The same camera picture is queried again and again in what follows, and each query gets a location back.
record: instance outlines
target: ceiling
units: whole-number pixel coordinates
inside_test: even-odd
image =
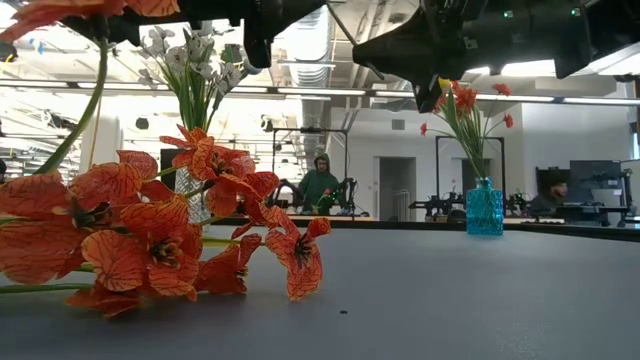
[[[18,1],[6,1],[0,3],[0,29],[11,24],[11,16],[15,12],[12,6],[19,6]],[[415,11],[418,0],[346,0],[336,1],[334,8],[339,17],[345,23],[347,29],[359,41],[383,34],[399,26]],[[406,83],[395,76],[385,76],[384,80],[366,68],[359,67],[352,62],[352,45],[347,37],[331,21],[329,49],[327,60],[319,62],[316,66],[329,67],[330,88],[387,88],[402,89]],[[173,24],[163,26],[172,28],[177,34],[186,24]],[[224,44],[242,44],[242,28],[230,28],[226,21],[215,21],[214,27],[218,31],[226,32],[216,41],[216,47],[222,48]],[[149,29],[142,28],[141,34],[145,35]],[[289,59],[288,53],[292,46],[314,46],[292,41],[291,28],[278,36],[272,45],[272,63],[270,69],[263,70],[260,74],[249,76],[241,85],[245,86],[292,86],[292,69],[296,64]],[[176,45],[181,37],[171,39]],[[0,79],[30,79],[30,80],[55,80],[72,82],[95,81],[98,52],[95,45],[70,29],[56,24],[40,28],[15,43],[18,49],[19,59],[14,63],[0,64]],[[140,69],[150,69],[154,72],[153,60],[145,60],[139,49],[129,43],[118,44],[114,50],[117,56],[110,56],[108,63],[108,78],[110,83],[137,83]],[[541,77],[528,77],[532,68],[536,73],[546,74]],[[553,69],[549,69],[548,62],[528,65],[524,69],[512,69],[511,75],[490,77],[483,69],[475,69],[465,74],[462,81],[471,84],[480,92],[491,92],[494,83],[508,84],[515,94],[522,95],[564,95],[564,96],[602,96],[615,91],[616,83],[610,76],[598,76],[590,69],[579,73],[569,79],[559,81],[553,77]],[[22,139],[0,138],[0,157],[13,156],[15,163],[11,167],[18,173],[28,173],[28,170],[37,167],[37,164],[46,158],[47,154],[60,140],[42,138],[43,135],[64,135],[67,130],[56,129],[50,126],[49,113],[62,116],[71,122],[80,117],[87,95],[68,92],[53,92],[51,90],[25,90],[0,87],[2,106],[0,118],[2,119],[2,131],[5,134],[23,134]],[[327,102],[329,107],[336,106],[336,102]],[[362,102],[362,107],[369,107],[369,100]],[[175,124],[180,122],[178,104],[175,98],[170,96],[136,96],[132,94],[120,94],[105,96],[102,103],[103,114],[117,113],[123,126],[126,146],[128,148],[141,149],[158,154],[162,145],[157,142],[160,135],[178,135]],[[378,122],[371,121],[371,116],[358,115],[352,127],[356,136],[374,136],[380,132],[388,131],[388,112],[385,110],[370,110],[368,112],[384,112],[387,116],[378,116]],[[303,109],[299,99],[241,99],[229,98],[222,102],[221,108],[216,113],[210,134],[222,142],[235,140],[236,146],[245,146],[258,161],[258,167],[270,170],[272,133],[266,133],[262,129],[262,120],[271,119],[276,127],[299,127],[304,124]],[[136,128],[135,121],[139,117],[147,118],[148,130]],[[414,117],[406,125],[407,129],[413,127]],[[324,127],[337,126],[335,119],[329,120]],[[321,150],[324,140],[319,136],[302,136],[298,132],[287,134],[278,133],[279,141],[283,149],[280,151],[276,163],[281,177],[299,178],[303,174],[307,162],[305,161],[305,149],[311,143],[312,147]],[[69,176],[77,169],[79,150],[69,155]]]

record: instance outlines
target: green hoodie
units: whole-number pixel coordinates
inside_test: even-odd
[[[323,159],[327,162],[327,171],[320,172],[317,170],[317,163],[319,159]],[[334,190],[339,185],[338,179],[331,175],[329,155],[322,154],[318,156],[313,163],[316,166],[316,169],[309,171],[300,182],[300,191],[304,194],[303,211],[312,211],[313,206],[318,203],[318,200],[320,200],[325,190]]]

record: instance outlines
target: doorway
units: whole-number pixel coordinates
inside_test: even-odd
[[[484,159],[484,168],[490,169],[491,160]],[[466,194],[467,191],[476,188],[476,173],[473,171],[471,161],[469,159],[462,159],[462,193]]]
[[[409,204],[416,199],[416,158],[380,157],[378,219],[416,221]]]

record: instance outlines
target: hood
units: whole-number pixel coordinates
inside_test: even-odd
[[[313,160],[313,165],[316,167],[316,170],[318,170],[318,160],[320,159],[327,162],[327,172],[331,172],[331,160],[329,160],[328,154],[318,155],[318,157]]]

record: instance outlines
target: metal frame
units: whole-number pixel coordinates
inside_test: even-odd
[[[344,134],[344,178],[348,177],[349,171],[349,130],[338,129],[316,129],[317,131],[307,131],[308,133],[341,133]],[[276,171],[276,134],[278,131],[298,131],[302,134],[305,133],[305,129],[302,128],[273,128],[273,140],[271,143],[271,149],[273,151],[273,157],[271,159],[271,171]]]
[[[436,136],[436,192],[440,196],[440,139],[454,139],[453,136]],[[500,142],[500,160],[502,162],[502,211],[507,213],[507,177],[504,161],[504,137],[488,136],[487,140],[498,140]]]

